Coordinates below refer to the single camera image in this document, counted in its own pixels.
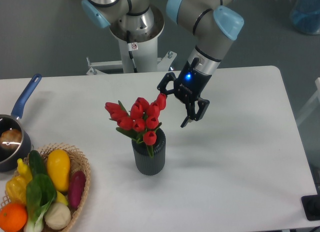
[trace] wicker basket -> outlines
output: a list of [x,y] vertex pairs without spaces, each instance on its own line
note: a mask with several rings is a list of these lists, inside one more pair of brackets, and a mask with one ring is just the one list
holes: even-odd
[[[81,170],[82,172],[84,172],[85,174],[85,187],[84,187],[84,191],[82,193],[82,197],[81,197],[81,202],[80,205],[78,207],[78,209],[72,209],[70,208],[71,211],[71,221],[70,223],[67,225],[67,227],[60,229],[60,230],[53,230],[51,228],[49,228],[45,223],[44,223],[44,228],[42,230],[42,232],[56,232],[56,231],[63,231],[63,232],[67,232],[69,231],[72,226],[74,225],[74,223],[76,222],[84,204],[85,201],[87,199],[88,196],[88,192],[89,192],[89,187],[90,187],[90,166],[89,166],[89,162],[87,160],[87,158],[85,157],[85,155],[75,146],[69,145],[69,144],[49,144],[46,145],[44,147],[38,148],[37,151],[40,153],[41,157],[44,160],[44,163],[47,164],[47,159],[48,159],[48,155],[56,150],[56,149],[62,149],[65,152],[68,153],[69,158],[70,158],[70,177],[77,171]],[[25,164],[29,164],[29,159],[28,158],[24,158],[24,163]],[[14,177],[18,176],[19,173],[18,171],[15,171],[14,173]],[[7,195],[7,192],[5,192],[5,196],[2,198],[3,202],[0,204],[0,210],[8,203],[10,203],[10,199]]]

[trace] blue pan handle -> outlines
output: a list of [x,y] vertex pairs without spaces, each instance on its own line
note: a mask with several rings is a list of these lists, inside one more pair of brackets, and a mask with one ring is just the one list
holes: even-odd
[[38,83],[40,82],[42,76],[40,74],[35,74],[30,82],[28,83],[28,85],[25,87],[24,91],[21,93],[20,97],[18,98],[18,100],[16,101],[11,115],[14,118],[22,118],[22,114],[24,113],[24,108],[25,108],[25,104],[28,100],[28,98],[30,97],[30,95],[32,94],[32,92],[34,91],[34,89],[36,88],[36,86],[38,85]]

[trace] bok choy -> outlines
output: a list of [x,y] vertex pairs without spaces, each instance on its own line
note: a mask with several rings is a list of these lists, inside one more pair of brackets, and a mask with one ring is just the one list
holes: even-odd
[[36,174],[26,187],[28,221],[24,232],[41,232],[43,216],[57,197],[57,191],[46,174]]

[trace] light blue joint cover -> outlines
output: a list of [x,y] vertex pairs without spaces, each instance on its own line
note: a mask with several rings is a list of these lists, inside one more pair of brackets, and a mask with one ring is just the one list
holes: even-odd
[[178,24],[178,11],[182,0],[168,0],[166,4],[166,14],[168,17]]
[[108,20],[88,0],[82,0],[82,8],[90,20],[99,28],[110,26]]
[[217,7],[213,12],[213,18],[221,31],[233,41],[237,39],[245,23],[238,13],[224,6]]

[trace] cucumber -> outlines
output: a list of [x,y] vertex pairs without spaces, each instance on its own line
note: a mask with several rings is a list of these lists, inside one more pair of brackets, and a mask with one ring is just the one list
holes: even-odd
[[29,167],[31,170],[32,177],[35,177],[35,175],[40,173],[48,175],[45,163],[38,151],[36,150],[32,150],[29,153]]

